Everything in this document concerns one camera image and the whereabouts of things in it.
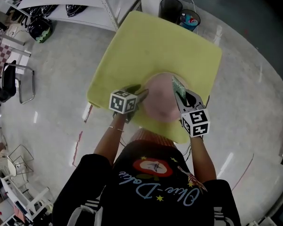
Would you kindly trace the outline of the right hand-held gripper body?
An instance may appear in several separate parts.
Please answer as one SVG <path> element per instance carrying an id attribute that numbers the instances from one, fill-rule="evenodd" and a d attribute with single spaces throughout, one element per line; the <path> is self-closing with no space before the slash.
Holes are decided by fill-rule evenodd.
<path id="1" fill-rule="evenodd" d="M 187 107 L 186 113 L 181 113 L 182 127 L 190 137 L 201 137 L 209 133 L 210 118 L 205 106 Z"/>

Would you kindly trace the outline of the white metal shelving rack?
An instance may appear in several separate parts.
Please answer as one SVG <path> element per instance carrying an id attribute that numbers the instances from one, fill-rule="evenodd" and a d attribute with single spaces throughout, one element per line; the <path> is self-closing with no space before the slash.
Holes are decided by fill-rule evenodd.
<path id="1" fill-rule="evenodd" d="M 21 12 L 24 9 L 43 5 L 58 5 L 48 16 L 50 20 L 72 22 L 117 31 L 127 14 L 135 9 L 140 0 L 5 0 Z M 82 13 L 68 17 L 66 5 L 84 5 Z"/>

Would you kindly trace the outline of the shiny black bag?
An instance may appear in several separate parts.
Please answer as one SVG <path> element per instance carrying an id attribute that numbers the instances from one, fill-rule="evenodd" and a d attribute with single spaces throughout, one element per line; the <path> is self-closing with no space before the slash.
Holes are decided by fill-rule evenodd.
<path id="1" fill-rule="evenodd" d="M 66 13 L 68 17 L 76 16 L 80 13 L 82 13 L 84 10 L 87 9 L 87 6 L 84 5 L 66 5 Z"/>
<path id="2" fill-rule="evenodd" d="M 27 12 L 30 16 L 42 15 L 48 17 L 57 7 L 58 5 L 35 6 L 28 8 Z"/>

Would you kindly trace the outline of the person's right forearm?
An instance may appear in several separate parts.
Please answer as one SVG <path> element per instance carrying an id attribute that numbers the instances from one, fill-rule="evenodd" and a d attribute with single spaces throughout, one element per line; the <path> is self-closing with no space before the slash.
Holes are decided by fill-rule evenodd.
<path id="1" fill-rule="evenodd" d="M 191 155 L 197 180 L 201 183 L 216 180 L 214 164 L 201 137 L 191 137 Z"/>

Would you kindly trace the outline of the table with yellow-green cloth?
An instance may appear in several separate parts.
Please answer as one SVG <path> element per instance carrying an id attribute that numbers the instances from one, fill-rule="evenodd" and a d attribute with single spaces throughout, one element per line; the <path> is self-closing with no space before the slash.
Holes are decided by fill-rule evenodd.
<path id="1" fill-rule="evenodd" d="M 221 49 L 164 19 L 133 11 L 116 32 L 94 74 L 87 100 L 108 109 L 113 91 L 142 87 L 156 75 L 177 76 L 207 102 L 222 57 Z"/>

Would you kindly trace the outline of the pink checkered cloth table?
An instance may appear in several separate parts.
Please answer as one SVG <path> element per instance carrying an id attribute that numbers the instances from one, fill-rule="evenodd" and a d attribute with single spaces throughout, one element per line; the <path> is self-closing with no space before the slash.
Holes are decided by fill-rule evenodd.
<path id="1" fill-rule="evenodd" d="M 19 54 L 19 57 L 31 56 L 31 53 L 24 49 L 24 45 L 24 42 L 8 36 L 3 30 L 0 30 L 0 74 L 12 53 Z"/>

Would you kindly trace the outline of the large pink plate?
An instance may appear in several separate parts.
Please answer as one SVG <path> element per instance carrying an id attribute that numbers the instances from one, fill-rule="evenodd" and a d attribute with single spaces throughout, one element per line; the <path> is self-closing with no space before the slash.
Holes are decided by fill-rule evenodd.
<path id="1" fill-rule="evenodd" d="M 180 112 L 175 99 L 172 78 L 176 77 L 186 88 L 188 84 L 177 74 L 158 73 L 145 84 L 149 90 L 142 104 L 146 114 L 159 122 L 174 122 L 180 118 Z"/>

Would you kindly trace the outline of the black and green helmet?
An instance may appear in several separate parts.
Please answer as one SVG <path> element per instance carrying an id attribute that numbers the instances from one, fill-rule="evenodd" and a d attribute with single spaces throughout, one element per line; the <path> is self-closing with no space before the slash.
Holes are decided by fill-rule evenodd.
<path id="1" fill-rule="evenodd" d="M 27 30 L 37 43 L 44 43 L 52 35 L 53 26 L 50 20 L 41 17 L 33 20 Z"/>

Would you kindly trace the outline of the person's black printed shirt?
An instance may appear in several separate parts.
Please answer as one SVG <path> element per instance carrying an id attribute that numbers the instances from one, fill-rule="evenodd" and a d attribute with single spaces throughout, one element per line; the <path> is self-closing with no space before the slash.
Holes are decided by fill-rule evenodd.
<path id="1" fill-rule="evenodd" d="M 180 151 L 145 140 L 111 165 L 82 157 L 54 202 L 53 226 L 241 226 L 229 184 L 199 183 Z"/>

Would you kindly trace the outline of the black mesh wastebasket with trash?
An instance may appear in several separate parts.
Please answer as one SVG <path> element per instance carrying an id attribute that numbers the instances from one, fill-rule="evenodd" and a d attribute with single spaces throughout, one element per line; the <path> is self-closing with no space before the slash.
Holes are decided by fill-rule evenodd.
<path id="1" fill-rule="evenodd" d="M 200 16 L 193 10 L 181 10 L 177 19 L 177 24 L 191 32 L 193 32 L 201 23 Z"/>

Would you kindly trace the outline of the empty black mesh wastebasket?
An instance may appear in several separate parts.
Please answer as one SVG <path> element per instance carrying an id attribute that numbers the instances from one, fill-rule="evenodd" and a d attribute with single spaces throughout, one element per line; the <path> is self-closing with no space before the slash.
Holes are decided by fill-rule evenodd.
<path id="1" fill-rule="evenodd" d="M 159 9 L 160 18 L 176 24 L 183 5 L 179 0 L 162 0 Z"/>

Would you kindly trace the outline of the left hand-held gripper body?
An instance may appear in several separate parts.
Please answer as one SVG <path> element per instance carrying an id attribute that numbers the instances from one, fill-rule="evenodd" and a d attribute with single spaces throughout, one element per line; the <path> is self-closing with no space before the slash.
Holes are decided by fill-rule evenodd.
<path id="1" fill-rule="evenodd" d="M 126 116 L 126 123 L 129 123 L 139 109 L 137 104 L 137 92 L 127 93 L 124 88 L 114 90 L 110 94 L 109 110 L 113 111 L 113 118 L 117 114 Z"/>

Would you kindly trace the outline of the white wooden rack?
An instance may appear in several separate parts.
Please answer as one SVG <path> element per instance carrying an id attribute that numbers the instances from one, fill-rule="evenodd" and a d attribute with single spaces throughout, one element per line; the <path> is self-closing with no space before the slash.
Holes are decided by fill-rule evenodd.
<path id="1" fill-rule="evenodd" d="M 42 212 L 43 209 L 49 208 L 51 202 L 45 197 L 49 188 L 45 188 L 33 199 L 28 199 L 22 191 L 11 180 L 10 176 L 0 179 L 8 198 L 31 222 Z"/>

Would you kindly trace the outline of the green scrubbing sponge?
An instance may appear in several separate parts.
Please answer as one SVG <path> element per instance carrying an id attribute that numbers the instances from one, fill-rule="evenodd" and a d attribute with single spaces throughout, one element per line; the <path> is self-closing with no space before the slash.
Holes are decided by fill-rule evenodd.
<path id="1" fill-rule="evenodd" d="M 178 94 L 181 98 L 186 99 L 185 86 L 175 77 L 172 77 L 172 86 L 175 94 Z"/>

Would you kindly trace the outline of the person's left forearm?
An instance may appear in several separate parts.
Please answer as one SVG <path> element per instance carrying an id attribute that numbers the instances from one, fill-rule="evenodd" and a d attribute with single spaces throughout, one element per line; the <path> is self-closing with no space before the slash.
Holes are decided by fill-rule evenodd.
<path id="1" fill-rule="evenodd" d="M 117 114 L 94 150 L 94 154 L 101 155 L 108 159 L 110 165 L 114 164 L 125 120 L 125 115 Z"/>

